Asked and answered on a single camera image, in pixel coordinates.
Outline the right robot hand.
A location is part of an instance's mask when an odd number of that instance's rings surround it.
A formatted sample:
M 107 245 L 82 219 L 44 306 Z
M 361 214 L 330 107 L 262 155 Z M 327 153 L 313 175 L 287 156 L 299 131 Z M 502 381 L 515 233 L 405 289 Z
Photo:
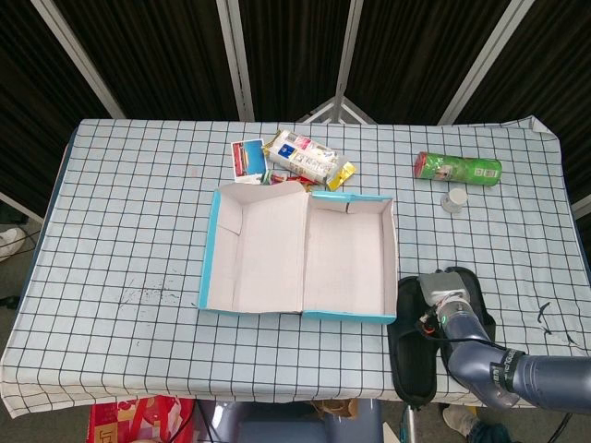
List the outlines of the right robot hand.
M 445 304 L 450 297 L 470 301 L 469 292 L 457 272 L 420 274 L 417 280 L 427 306 Z

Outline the black rubber slipper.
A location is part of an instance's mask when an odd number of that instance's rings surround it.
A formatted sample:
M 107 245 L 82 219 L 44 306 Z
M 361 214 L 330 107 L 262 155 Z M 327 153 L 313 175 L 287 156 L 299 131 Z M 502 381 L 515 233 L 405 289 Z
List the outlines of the black rubber slipper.
M 459 274 L 470 296 L 469 304 L 475 312 L 475 315 L 477 316 L 482 328 L 487 333 L 490 341 L 496 341 L 496 321 L 488 313 L 481 285 L 476 274 L 472 270 L 463 267 L 448 267 L 444 270 L 444 272 L 456 272 Z M 448 339 L 447 334 L 442 327 L 440 327 L 439 338 Z M 440 348 L 441 358 L 447 370 L 449 358 L 452 355 L 452 344 L 445 342 L 440 345 Z
M 398 397 L 414 408 L 430 403 L 437 390 L 439 346 L 416 325 L 427 309 L 417 276 L 399 280 L 396 319 L 387 326 L 392 383 Z

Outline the light blue shoe box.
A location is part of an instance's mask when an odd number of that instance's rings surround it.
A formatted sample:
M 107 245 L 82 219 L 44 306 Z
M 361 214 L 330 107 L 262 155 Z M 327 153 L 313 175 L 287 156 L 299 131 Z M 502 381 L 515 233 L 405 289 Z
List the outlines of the light blue shoe box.
M 307 192 L 295 182 L 218 188 L 198 306 L 391 324 L 398 242 L 392 198 Z

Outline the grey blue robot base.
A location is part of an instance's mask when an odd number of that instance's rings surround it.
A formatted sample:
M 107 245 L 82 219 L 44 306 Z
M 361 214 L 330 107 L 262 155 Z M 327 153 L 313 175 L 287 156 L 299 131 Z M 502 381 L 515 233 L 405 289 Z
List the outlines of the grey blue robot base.
M 309 401 L 196 402 L 197 443 L 383 443 L 380 402 L 358 400 L 358 417 L 319 418 Z

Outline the red patterned bag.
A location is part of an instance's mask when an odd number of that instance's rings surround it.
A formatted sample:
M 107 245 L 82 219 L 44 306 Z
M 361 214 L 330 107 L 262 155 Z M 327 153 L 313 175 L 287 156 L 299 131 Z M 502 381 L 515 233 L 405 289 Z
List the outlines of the red patterned bag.
M 157 395 L 95 404 L 86 443 L 197 443 L 191 399 Z

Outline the small white jar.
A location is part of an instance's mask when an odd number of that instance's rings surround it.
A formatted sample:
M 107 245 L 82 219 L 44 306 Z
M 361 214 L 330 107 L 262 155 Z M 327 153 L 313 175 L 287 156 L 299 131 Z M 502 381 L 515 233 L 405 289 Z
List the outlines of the small white jar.
M 442 208 L 451 214 L 459 213 L 467 203 L 467 193 L 463 188 L 453 188 L 440 199 Z

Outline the green chips can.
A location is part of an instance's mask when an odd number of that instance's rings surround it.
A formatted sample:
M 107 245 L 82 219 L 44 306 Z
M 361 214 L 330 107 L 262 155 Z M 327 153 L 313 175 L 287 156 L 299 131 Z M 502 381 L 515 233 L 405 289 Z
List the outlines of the green chips can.
M 501 179 L 502 165 L 493 159 L 467 158 L 421 151 L 414 164 L 417 179 L 495 186 Z

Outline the white sneaker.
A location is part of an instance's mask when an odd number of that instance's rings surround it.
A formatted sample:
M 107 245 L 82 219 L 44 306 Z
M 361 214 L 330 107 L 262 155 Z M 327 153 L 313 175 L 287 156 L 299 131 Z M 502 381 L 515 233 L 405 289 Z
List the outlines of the white sneaker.
M 467 437 L 479 423 L 477 416 L 462 405 L 449 405 L 442 410 L 441 414 L 445 424 L 463 437 Z

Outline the teal metal pole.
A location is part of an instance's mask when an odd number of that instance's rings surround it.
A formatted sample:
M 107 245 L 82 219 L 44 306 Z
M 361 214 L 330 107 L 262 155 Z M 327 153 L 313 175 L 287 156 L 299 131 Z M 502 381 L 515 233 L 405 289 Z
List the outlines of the teal metal pole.
M 400 423 L 400 441 L 401 443 L 418 443 L 416 433 L 416 412 L 415 408 L 406 403 Z

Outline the brown paper bag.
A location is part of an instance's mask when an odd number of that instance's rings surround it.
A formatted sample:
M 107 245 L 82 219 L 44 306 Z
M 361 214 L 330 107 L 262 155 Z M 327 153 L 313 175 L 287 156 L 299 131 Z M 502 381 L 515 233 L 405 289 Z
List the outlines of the brown paper bag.
M 314 408 L 319 418 L 324 418 L 327 415 L 346 419 L 358 417 L 358 399 L 315 400 L 310 401 L 309 404 Z

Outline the white gold snack package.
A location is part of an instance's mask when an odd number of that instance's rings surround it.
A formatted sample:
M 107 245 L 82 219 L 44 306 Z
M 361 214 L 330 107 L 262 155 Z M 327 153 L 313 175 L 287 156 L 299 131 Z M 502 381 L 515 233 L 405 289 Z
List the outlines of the white gold snack package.
M 356 167 L 342 154 L 288 130 L 278 131 L 262 150 L 271 162 L 331 191 L 356 173 Z

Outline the metal screen foot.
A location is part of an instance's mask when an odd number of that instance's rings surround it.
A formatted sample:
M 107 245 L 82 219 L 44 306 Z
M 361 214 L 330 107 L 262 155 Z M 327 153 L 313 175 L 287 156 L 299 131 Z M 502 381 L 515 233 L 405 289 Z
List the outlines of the metal screen foot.
M 313 123 L 321 125 L 332 123 L 343 125 L 375 125 L 376 121 L 348 98 L 343 97 L 339 103 L 335 102 L 335 98 L 327 100 L 318 107 L 304 114 L 298 120 L 298 123 Z

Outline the red blue photo card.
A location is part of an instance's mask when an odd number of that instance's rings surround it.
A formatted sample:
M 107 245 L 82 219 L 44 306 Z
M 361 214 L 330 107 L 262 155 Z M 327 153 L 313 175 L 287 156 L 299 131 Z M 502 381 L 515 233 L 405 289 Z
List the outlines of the red blue photo card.
M 230 147 L 235 181 L 241 184 L 260 185 L 267 172 L 263 140 L 258 138 L 235 141 Z

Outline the blue checked tablecloth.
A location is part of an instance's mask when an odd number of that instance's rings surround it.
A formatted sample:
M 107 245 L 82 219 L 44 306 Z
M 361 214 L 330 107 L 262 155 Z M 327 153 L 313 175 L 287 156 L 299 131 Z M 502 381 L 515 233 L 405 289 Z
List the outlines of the blue checked tablecloth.
M 198 309 L 211 199 L 230 145 L 271 123 L 85 120 L 66 149 L 0 359 L 14 417 L 138 395 L 392 400 L 384 327 Z M 591 286 L 558 139 L 538 120 L 474 126 L 293 125 L 357 168 L 347 193 L 395 203 L 401 276 L 478 277 L 497 340 L 591 355 Z M 495 186 L 417 179 L 421 151 L 497 160 Z M 463 188 L 467 203 L 440 199 Z

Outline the dark folding screen white frame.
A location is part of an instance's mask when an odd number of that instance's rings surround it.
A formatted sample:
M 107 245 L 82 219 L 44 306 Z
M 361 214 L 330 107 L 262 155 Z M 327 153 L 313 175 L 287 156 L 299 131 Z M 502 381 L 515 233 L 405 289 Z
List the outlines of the dark folding screen white frame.
M 238 0 L 254 115 L 295 121 L 337 88 L 351 0 Z M 511 0 L 364 0 L 345 96 L 435 124 Z M 123 114 L 235 120 L 216 0 L 54 0 Z M 591 0 L 534 0 L 458 115 L 534 115 L 569 197 L 591 194 Z M 105 106 L 31 0 L 0 0 L 0 193 L 44 214 L 71 133 Z

